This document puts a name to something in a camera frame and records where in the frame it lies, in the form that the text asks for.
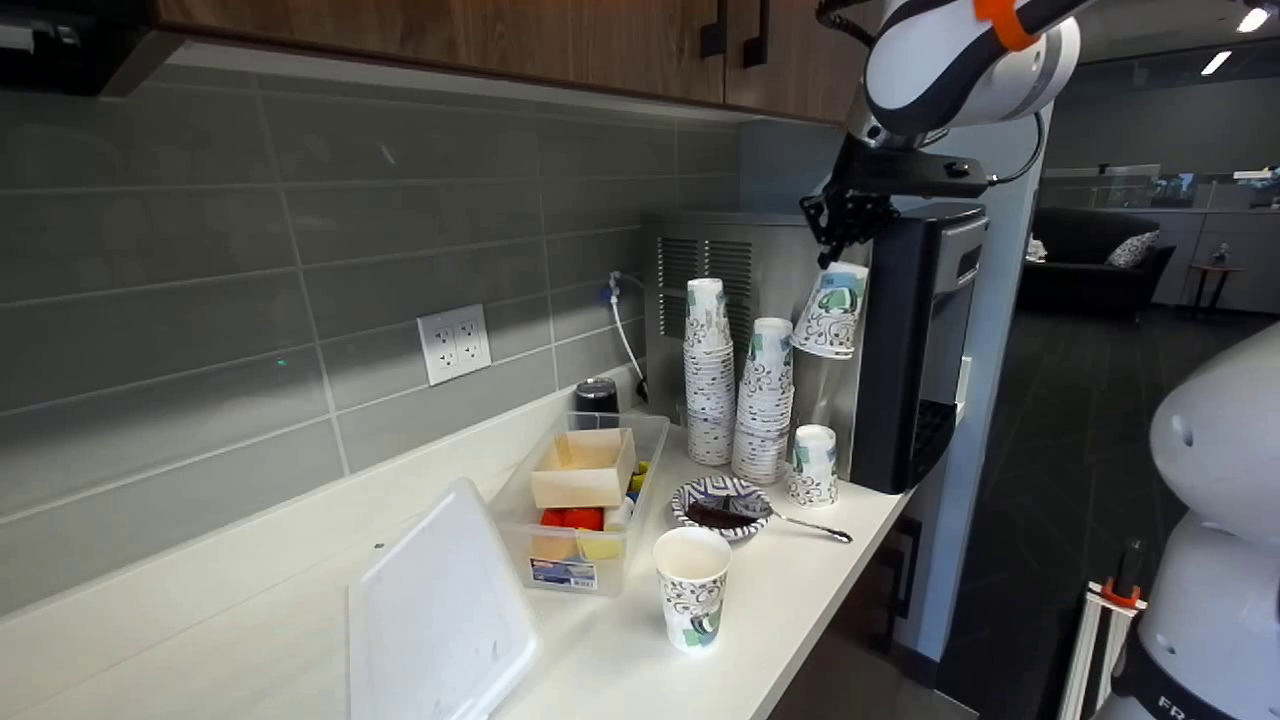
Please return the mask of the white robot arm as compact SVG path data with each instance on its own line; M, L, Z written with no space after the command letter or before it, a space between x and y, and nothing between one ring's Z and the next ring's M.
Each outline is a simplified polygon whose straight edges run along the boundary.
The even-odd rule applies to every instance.
M934 154L930 135L1016 115L1040 120L1078 63L1082 0L886 0L876 29L861 0L820 0L816 18L868 48L850 120L832 170L800 198L826 269L890 220L897 196L978 196L1024 166L983 176L977 160Z

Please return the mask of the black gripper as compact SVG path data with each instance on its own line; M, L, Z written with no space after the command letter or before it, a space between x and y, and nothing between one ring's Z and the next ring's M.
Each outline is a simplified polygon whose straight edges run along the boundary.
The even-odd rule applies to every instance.
M800 215L820 243L816 262L826 269L901 220L897 196L978 196L989 184L977 160L848 135L832 170L800 198Z

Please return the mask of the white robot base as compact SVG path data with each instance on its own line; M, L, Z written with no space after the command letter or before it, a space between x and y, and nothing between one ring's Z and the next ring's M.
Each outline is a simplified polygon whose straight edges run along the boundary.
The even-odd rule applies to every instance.
M1149 453L1183 517L1097 720L1280 720L1280 325L1178 379Z

